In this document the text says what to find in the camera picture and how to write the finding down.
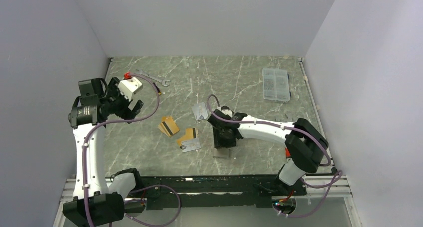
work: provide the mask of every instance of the wrench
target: wrench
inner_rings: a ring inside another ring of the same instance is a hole
[[[135,69],[135,71],[136,71],[135,74],[146,76],[146,77],[148,77],[148,78],[150,78],[152,80],[155,80],[155,81],[159,82],[163,86],[169,86],[169,82],[171,82],[169,80],[159,79],[157,77],[150,76],[149,74],[143,72],[142,70]]]

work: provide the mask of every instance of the gray marble surface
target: gray marble surface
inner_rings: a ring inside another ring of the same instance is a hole
[[[107,127],[104,145],[106,175],[135,167],[141,175],[228,175],[275,174],[286,162],[284,145],[244,139],[231,148],[231,158],[213,157],[213,131],[206,121],[195,121],[191,106],[205,102],[214,93],[221,104],[235,112],[245,112],[260,119],[295,121],[302,117],[317,128],[310,95],[296,57],[276,56],[193,56],[193,57],[119,57],[110,64],[107,81],[126,72],[144,72],[171,80],[168,87],[158,84],[163,95],[160,106],[150,119],[132,124]],[[275,103],[263,99],[263,68],[286,69],[289,73],[291,100]],[[144,82],[137,93],[144,102],[138,117],[150,113],[155,95]],[[157,128],[162,116],[172,116],[180,132],[172,137]],[[176,140],[186,128],[197,128],[201,149],[182,153]],[[330,172],[320,167],[318,172]]]

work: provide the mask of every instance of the white enclosure wall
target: white enclosure wall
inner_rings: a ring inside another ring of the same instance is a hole
[[[334,0],[77,0],[109,57],[304,56]]]
[[[306,55],[365,227],[423,223],[423,0],[335,0]]]
[[[74,0],[0,0],[0,226],[52,226],[75,173],[78,81],[106,67]]]

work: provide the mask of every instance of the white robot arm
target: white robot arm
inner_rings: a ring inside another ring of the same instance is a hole
[[[245,113],[234,113],[223,106],[212,112],[208,122],[213,125],[214,145],[218,149],[233,147],[237,139],[243,138],[285,144],[291,158],[282,166],[277,177],[285,189],[294,185],[305,173],[315,173],[323,155],[329,160],[325,151],[328,142],[310,122],[302,118],[296,122],[266,121]]]
[[[142,83],[135,77],[112,78],[108,85],[102,78],[79,82],[81,96],[75,99],[69,114],[77,153],[76,185],[73,201],[63,205],[64,215],[77,226],[89,226],[84,197],[88,199],[91,220],[97,226],[121,220],[124,199],[131,190],[144,187],[134,168],[118,172],[113,183],[107,186],[103,166],[104,123],[111,114],[124,120],[134,119],[143,103],[138,100],[132,110],[128,106],[141,88]]]

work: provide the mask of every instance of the black mount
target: black mount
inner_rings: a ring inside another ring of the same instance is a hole
[[[111,114],[124,120],[134,119],[140,113],[143,102],[138,100],[134,108],[129,109],[128,106],[131,102],[120,93],[118,84],[117,77],[113,77],[108,85],[103,78],[80,81],[78,86],[81,95],[73,102],[69,114],[70,126],[77,128],[79,125],[88,123],[96,125],[106,121]]]
[[[228,110],[229,107],[223,106],[222,110]],[[240,121],[247,116],[245,113],[234,113],[232,112],[232,117],[224,114],[222,111],[216,109],[214,113],[226,120]],[[207,121],[213,126],[213,136],[214,136],[214,147],[217,149],[220,148],[229,148],[236,146],[237,139],[243,139],[242,135],[239,133],[238,128],[239,124],[228,123],[217,119],[214,115],[210,115]]]
[[[294,127],[309,133],[316,138],[325,150],[328,149],[328,141],[306,119],[298,118],[294,123]],[[308,173],[316,173],[323,158],[323,152],[316,143],[309,137],[296,131],[291,131],[285,138],[286,148],[288,148],[295,165]]]
[[[143,176],[146,186],[162,184],[171,186],[185,207],[256,206],[271,208],[272,196],[287,196],[292,190],[294,196],[307,194],[298,180],[290,189],[281,189],[274,182],[276,175],[215,175],[215,176]],[[166,188],[150,189],[146,192],[146,210],[175,208],[175,195]]]
[[[89,227],[84,206],[84,199],[64,203],[63,214],[77,226]],[[125,212],[122,196],[117,193],[91,196],[88,206],[95,226],[121,220]]]

